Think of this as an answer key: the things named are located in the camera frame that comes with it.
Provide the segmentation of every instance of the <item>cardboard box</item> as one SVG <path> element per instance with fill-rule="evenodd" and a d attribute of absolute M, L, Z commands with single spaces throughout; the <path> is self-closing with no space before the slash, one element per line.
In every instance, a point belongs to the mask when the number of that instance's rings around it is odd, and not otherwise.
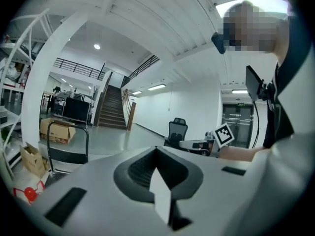
<path fill-rule="evenodd" d="M 15 63 L 15 69 L 16 69 L 19 73 L 22 72 L 23 67 L 24 67 L 24 64 L 18 63 L 18 62 Z"/>
<path fill-rule="evenodd" d="M 43 159 L 38 149 L 26 143 L 26 147 L 20 146 L 20 153 L 25 168 L 42 178 L 45 174 Z"/>
<path fill-rule="evenodd" d="M 40 122 L 40 136 L 44 139 L 47 139 L 47 131 L 48 131 L 48 125 L 53 121 L 58 121 L 59 123 L 72 124 L 72 122 L 67 122 L 63 120 L 57 120 L 53 118 L 48 118 L 45 120 L 42 120 Z M 50 134 L 49 134 L 49 140 L 52 142 L 62 143 L 62 144 L 68 144 L 71 139 L 73 138 L 75 134 L 75 128 L 73 127 L 67 127 L 59 124 L 53 124 L 50 126 Z"/>
<path fill-rule="evenodd" d="M 50 169 L 50 164 L 49 164 L 49 160 L 47 160 L 46 158 L 43 157 L 43 163 L 44 163 L 44 168 L 45 170 L 49 170 Z"/>

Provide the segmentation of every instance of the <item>person's arm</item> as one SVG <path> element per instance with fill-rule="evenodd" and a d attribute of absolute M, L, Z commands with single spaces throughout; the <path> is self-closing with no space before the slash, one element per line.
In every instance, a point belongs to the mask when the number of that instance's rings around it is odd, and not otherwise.
<path fill-rule="evenodd" d="M 267 149 L 263 146 L 255 148 L 241 148 L 227 146 L 223 147 L 220 151 L 219 158 L 237 161 L 249 161 L 251 162 L 256 152 Z"/>
<path fill-rule="evenodd" d="M 241 148 L 233 146 L 223 147 L 220 151 L 219 158 L 251 162 L 258 151 L 268 149 L 273 143 L 275 143 L 274 113 L 269 109 L 269 107 L 267 108 L 268 124 L 263 146 L 255 148 Z"/>

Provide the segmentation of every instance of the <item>staircase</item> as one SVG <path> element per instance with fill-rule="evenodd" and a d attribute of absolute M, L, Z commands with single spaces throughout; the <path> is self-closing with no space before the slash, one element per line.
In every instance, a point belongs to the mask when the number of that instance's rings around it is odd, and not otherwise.
<path fill-rule="evenodd" d="M 121 90 L 108 86 L 99 115 L 99 126 L 126 130 Z"/>

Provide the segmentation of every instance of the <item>balcony railing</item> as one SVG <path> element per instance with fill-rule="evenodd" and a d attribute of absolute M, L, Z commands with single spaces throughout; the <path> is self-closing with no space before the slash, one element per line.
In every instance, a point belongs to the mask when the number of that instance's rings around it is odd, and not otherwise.
<path fill-rule="evenodd" d="M 68 70 L 70 72 L 79 73 L 97 80 L 103 80 L 104 72 L 93 69 L 91 67 L 81 65 L 72 61 L 57 58 L 54 63 L 54 67 Z"/>
<path fill-rule="evenodd" d="M 127 83 L 129 83 L 130 80 L 132 80 L 134 77 L 138 76 L 139 73 L 143 72 L 145 69 L 153 65 L 154 63 L 158 62 L 159 58 L 155 55 L 153 55 L 151 58 L 149 58 L 146 62 L 144 62 L 141 66 L 139 66 L 133 73 L 129 75 L 129 77 L 125 77 L 122 83 L 122 87 L 125 86 Z"/>

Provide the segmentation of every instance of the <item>glass door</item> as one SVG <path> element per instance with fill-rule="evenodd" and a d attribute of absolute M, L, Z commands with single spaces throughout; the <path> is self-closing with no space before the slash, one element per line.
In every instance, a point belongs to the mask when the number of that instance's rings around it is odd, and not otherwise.
<path fill-rule="evenodd" d="M 223 104 L 222 123 L 227 123 L 234 134 L 231 146 L 248 148 L 252 136 L 252 105 Z"/>

